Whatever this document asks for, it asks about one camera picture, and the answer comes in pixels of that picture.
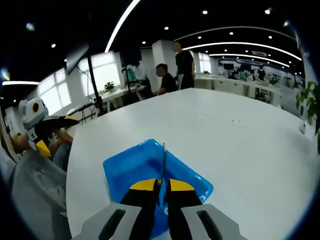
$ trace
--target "black shirt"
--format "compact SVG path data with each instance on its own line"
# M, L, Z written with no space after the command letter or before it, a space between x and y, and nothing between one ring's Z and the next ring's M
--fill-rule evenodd
M165 89L166 93L171 93L178 90L176 81L170 73L167 72L166 75L162 77L161 88Z
M178 67L178 74L191 74L194 58L187 50L183 50L175 56L175 64Z
M263 80L266 75L266 72L263 69L258 69L258 74L259 74L259 79Z

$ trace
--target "white table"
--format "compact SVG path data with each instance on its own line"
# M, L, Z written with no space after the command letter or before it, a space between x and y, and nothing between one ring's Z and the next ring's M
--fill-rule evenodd
M247 86L254 90L254 95L256 89L265 90L271 92L272 97L270 99L270 103L274 106L278 106L281 104L281 90L274 86L266 86L258 83L257 81L242 81L236 79L225 78L223 76L214 76L214 75L196 75L195 81L206 81L206 89L212 89L212 82L214 82L214 86L218 85L219 83L230 83L234 85L241 85Z
M185 89L79 125L66 179L71 234L110 203L103 161L154 138L213 184L206 203L236 221L244 237L284 239L307 209L319 176L310 161L313 134L303 135L300 123L248 97Z
M139 91L142 90L144 87L145 86L132 86L130 87L130 91L135 93L139 98L139 100L142 101L143 98L141 97ZM116 107L117 104L114 102L114 100L128 94L128 92L129 92L128 87L125 87L125 88L118 88L113 92L106 92L101 95L102 102L103 103L107 102L108 113L111 111L111 106L110 106L111 102L113 102L114 107Z

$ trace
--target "green plant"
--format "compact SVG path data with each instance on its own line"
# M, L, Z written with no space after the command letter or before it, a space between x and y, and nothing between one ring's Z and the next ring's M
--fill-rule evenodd
M113 90L115 88L115 83L113 81L108 81L106 85L104 85L104 89L106 92Z
M296 108L306 101L308 108L307 122L311 125L312 120L316 119L315 134L318 136L318 154L320 154L320 85L313 81L308 82L306 88L302 88L296 95Z

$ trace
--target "window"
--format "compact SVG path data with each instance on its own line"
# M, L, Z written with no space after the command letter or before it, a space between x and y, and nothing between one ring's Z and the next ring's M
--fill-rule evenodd
M204 73L204 71L211 73L210 57L208 54L199 52L199 62L201 73Z
M195 54L193 51L189 51L192 58L193 58L193 61L195 61ZM196 66L196 63L194 63L194 72L196 73L197 72L197 66Z
M107 82L114 82L114 85L120 85L120 77L113 52L94 55L92 58L93 75L98 91L105 88ZM91 83L88 60L83 59L78 65L81 74L81 84L85 96L94 94L94 88Z
M71 104L65 70L60 69L41 81L37 93L50 115Z

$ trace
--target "blue plastic tray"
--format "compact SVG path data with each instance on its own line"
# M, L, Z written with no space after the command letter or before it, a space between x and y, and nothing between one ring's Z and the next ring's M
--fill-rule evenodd
M113 202L120 203L129 188L136 182L158 178L162 170L164 151L162 144L154 139L146 140L131 147L103 162L103 168L108 183L110 198ZM184 181L195 188L195 191L204 202L213 192L213 185L201 177L168 150L166 154L166 178ZM168 216L165 214L163 198L165 185L160 191L160 207L156 207L155 223L151 239L168 230Z

